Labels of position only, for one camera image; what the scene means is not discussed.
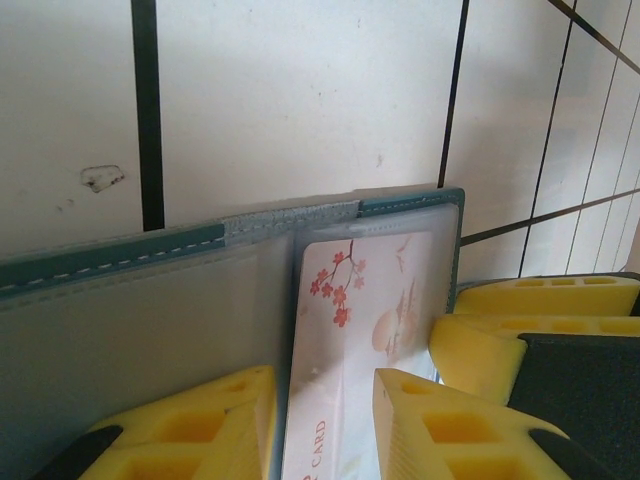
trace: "card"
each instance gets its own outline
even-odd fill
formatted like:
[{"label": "card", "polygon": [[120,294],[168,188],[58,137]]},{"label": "card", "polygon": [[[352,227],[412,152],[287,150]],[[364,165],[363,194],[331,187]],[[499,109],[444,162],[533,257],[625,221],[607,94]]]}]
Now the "card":
[{"label": "card", "polygon": [[434,377],[431,233],[313,243],[303,255],[283,478],[380,478],[373,372]]}]

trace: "white tile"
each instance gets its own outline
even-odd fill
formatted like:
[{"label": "white tile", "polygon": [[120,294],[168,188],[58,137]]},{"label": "white tile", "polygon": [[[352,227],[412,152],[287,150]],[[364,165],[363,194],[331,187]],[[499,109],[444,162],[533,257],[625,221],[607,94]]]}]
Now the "white tile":
[{"label": "white tile", "polygon": [[615,272],[619,271],[627,264],[636,229],[638,228],[638,221],[640,220],[640,195],[634,194],[632,197],[624,225],[624,231],[622,232],[620,245],[613,264],[613,271]]},{"label": "white tile", "polygon": [[157,5],[169,225],[437,181],[460,1]]},{"label": "white tile", "polygon": [[141,231],[130,2],[0,2],[0,58],[0,255]]},{"label": "white tile", "polygon": [[582,202],[615,56],[577,25],[571,31],[536,215]]},{"label": "white tile", "polygon": [[458,282],[517,277],[526,234],[522,228],[462,247]]},{"label": "white tile", "polygon": [[556,217],[531,227],[522,276],[564,275],[578,212]]},{"label": "white tile", "polygon": [[620,45],[629,0],[578,0],[576,12],[616,47]]},{"label": "white tile", "polygon": [[604,112],[585,202],[613,195],[616,189],[638,94],[640,75],[619,61]]},{"label": "white tile", "polygon": [[528,218],[569,20],[549,2],[471,2],[447,167],[465,235]]},{"label": "white tile", "polygon": [[604,227],[602,242],[598,248],[595,272],[612,272],[622,239],[622,232],[631,206],[631,195],[619,198],[610,203],[607,222]]},{"label": "white tile", "polygon": [[611,202],[580,211],[567,273],[593,273]]},{"label": "white tile", "polygon": [[638,175],[640,174],[640,116],[638,116],[638,100],[636,100],[635,112],[635,118],[633,120],[633,126],[631,127],[627,150],[624,154],[615,193],[624,193],[633,190],[638,182]]},{"label": "white tile", "polygon": [[620,50],[636,65],[640,65],[640,2],[631,4]]}]

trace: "white wall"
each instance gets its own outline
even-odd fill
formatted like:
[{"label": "white wall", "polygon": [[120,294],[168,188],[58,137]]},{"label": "white wall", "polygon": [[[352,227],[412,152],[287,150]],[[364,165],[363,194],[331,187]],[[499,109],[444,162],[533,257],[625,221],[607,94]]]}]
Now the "white wall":
[{"label": "white wall", "polygon": [[[156,3],[167,226],[437,181],[461,0]],[[636,3],[577,12],[637,63]],[[640,76],[575,24],[549,129],[569,24],[470,2],[445,177],[464,235],[639,186]],[[5,0],[0,58],[0,254],[140,232],[130,2]],[[81,184],[108,164],[123,181]],[[622,268],[639,217],[626,195],[534,225],[524,255],[526,228],[494,236],[461,279]]]}]

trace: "pink flower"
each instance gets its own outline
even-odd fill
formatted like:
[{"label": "pink flower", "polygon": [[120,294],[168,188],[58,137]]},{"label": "pink flower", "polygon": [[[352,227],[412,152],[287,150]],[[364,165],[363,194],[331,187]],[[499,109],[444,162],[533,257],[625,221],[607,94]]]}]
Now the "pink flower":
[{"label": "pink flower", "polygon": [[333,304],[342,305],[347,300],[347,293],[344,291],[344,287],[340,285],[333,292]]},{"label": "pink flower", "polygon": [[337,323],[338,327],[344,327],[351,320],[350,308],[339,308],[336,310],[336,316],[333,317],[333,323]]},{"label": "pink flower", "polygon": [[328,298],[331,296],[331,292],[333,292],[333,287],[328,283],[325,283],[322,287],[322,298]]}]

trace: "yellow foam block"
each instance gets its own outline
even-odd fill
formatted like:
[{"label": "yellow foam block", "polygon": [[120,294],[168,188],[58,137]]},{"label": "yellow foam block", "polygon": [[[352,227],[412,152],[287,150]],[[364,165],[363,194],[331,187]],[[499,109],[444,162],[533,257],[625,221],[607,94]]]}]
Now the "yellow foam block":
[{"label": "yellow foam block", "polygon": [[383,480],[569,480],[529,437],[537,418],[400,370],[375,373]]},{"label": "yellow foam block", "polygon": [[124,431],[81,480],[259,480],[276,419],[271,367],[250,368],[107,418]]},{"label": "yellow foam block", "polygon": [[523,278],[460,292],[454,313],[624,316],[639,291],[622,277]]},{"label": "yellow foam block", "polygon": [[429,351],[445,384],[506,405],[527,350],[521,333],[640,336],[640,317],[445,315]]}]

